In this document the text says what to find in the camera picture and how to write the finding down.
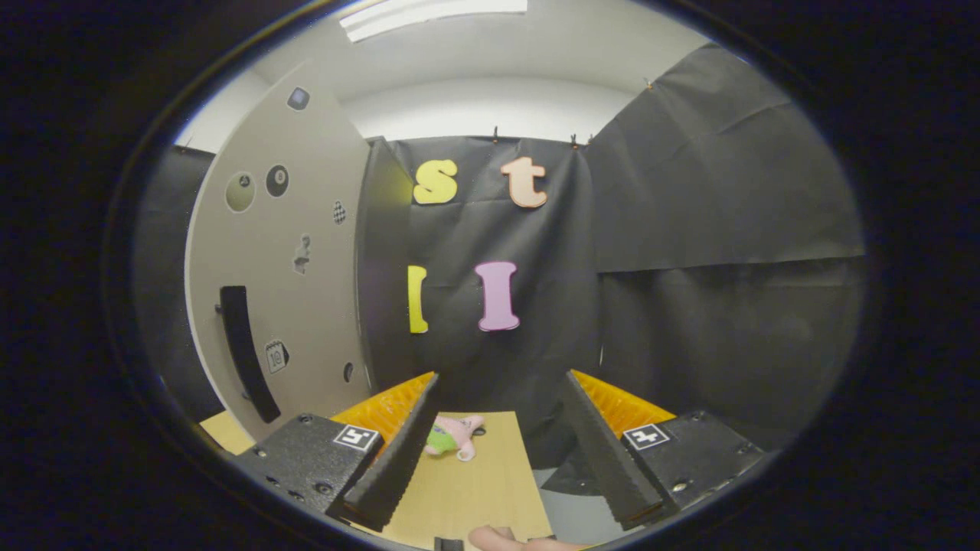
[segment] checkered flag sticker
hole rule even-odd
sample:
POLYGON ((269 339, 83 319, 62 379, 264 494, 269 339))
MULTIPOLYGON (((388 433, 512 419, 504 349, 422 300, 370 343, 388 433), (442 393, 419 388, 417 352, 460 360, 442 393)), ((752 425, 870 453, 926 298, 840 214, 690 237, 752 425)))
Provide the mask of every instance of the checkered flag sticker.
POLYGON ((344 208, 344 205, 341 204, 340 201, 334 201, 333 202, 333 223, 334 224, 337 224, 337 225, 341 225, 341 224, 344 224, 344 221, 345 220, 347 220, 347 209, 344 208))

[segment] foam letter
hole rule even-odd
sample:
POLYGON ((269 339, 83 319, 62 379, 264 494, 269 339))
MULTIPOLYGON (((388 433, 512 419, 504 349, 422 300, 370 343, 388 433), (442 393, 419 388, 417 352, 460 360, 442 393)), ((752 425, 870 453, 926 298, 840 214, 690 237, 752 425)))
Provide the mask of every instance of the foam letter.
POLYGON ((422 280, 426 271, 422 266, 409 266, 409 331, 424 333, 428 323, 422 318, 422 280))
POLYGON ((530 157, 520 157, 500 168, 511 177, 511 199, 520 207, 536 209, 545 204, 548 194, 534 190, 534 177, 545 175, 544 167, 535 167, 530 157))
POLYGON ((419 205, 447 203, 456 196, 456 163, 445 161, 426 161, 416 171, 418 185, 413 195, 419 205))
POLYGON ((517 271, 512 262, 487 262, 473 269, 483 279, 484 331, 513 329, 520 320, 511 311, 511 274, 517 271))

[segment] green fabric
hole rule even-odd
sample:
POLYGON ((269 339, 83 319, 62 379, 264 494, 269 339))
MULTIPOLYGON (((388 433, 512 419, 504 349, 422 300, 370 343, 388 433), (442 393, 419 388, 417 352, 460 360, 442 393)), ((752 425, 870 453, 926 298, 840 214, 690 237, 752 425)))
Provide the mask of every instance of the green fabric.
POLYGON ((445 453, 456 449, 456 440, 454 440, 448 433, 441 430, 436 430, 435 427, 429 431, 429 437, 425 443, 435 448, 439 453, 445 453))

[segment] black handle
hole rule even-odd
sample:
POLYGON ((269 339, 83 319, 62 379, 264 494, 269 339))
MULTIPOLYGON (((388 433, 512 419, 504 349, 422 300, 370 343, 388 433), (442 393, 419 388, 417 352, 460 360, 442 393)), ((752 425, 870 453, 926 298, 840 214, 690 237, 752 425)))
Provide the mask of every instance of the black handle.
POLYGON ((262 374, 262 364, 255 353, 244 285, 221 288, 221 319, 224 321, 224 335, 228 339, 231 361, 238 372, 238 378, 245 386, 245 392, 252 398, 259 417, 264 422, 271 423, 279 417, 279 406, 269 392, 266 377, 262 374))

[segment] round sticker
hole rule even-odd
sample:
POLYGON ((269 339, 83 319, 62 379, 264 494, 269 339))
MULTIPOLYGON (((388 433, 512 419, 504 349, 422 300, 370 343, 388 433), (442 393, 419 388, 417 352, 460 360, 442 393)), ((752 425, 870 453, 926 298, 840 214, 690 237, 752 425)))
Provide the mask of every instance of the round sticker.
POLYGON ((266 189, 272 197, 281 197, 289 187, 289 172, 282 165, 269 169, 266 175, 266 189))
POLYGON ((255 182, 252 175, 238 173, 231 177, 224 190, 224 202, 236 213, 244 212, 255 199, 255 182))

